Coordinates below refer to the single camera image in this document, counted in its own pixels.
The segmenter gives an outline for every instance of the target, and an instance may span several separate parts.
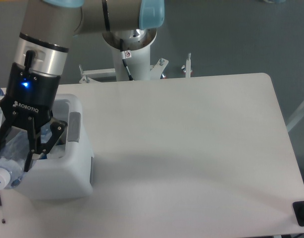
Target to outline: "cable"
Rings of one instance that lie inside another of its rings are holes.
[[[120,39],[120,52],[123,52],[123,40],[122,39]],[[132,77],[129,67],[127,65],[126,59],[123,59],[122,63],[123,63],[123,66],[126,68],[126,71],[127,71],[128,77],[129,77],[129,81],[134,81],[134,78]]]

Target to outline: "metal bracket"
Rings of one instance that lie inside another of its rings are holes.
[[[151,69],[151,80],[163,78],[165,76],[163,72],[168,63],[168,60],[160,58],[158,63]]]
[[[167,67],[169,61],[161,58],[156,65],[151,65],[151,79],[165,78],[164,70]],[[100,83],[92,78],[105,78],[105,77],[115,77],[116,71],[114,68],[108,69],[97,69],[97,70],[86,70],[84,71],[82,66],[79,65],[82,79],[79,83]]]

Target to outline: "white tabletop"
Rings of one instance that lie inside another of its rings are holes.
[[[304,233],[304,185],[269,76],[61,85],[95,151],[94,194],[3,191],[0,238],[242,238]]]

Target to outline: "bottle cap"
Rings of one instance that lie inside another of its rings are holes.
[[[10,182],[10,174],[7,170],[0,168],[0,190],[3,190]]]

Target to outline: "silver metal cylinder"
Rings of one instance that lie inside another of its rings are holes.
[[[33,71],[50,75],[63,74],[67,53],[45,48],[19,38],[14,62],[24,65],[28,50],[34,50],[36,53],[31,66]]]
[[[105,32],[104,40],[112,47],[121,50],[120,39],[123,40],[123,50],[139,50],[148,46],[156,38],[156,28],[148,30],[131,30],[119,32]]]

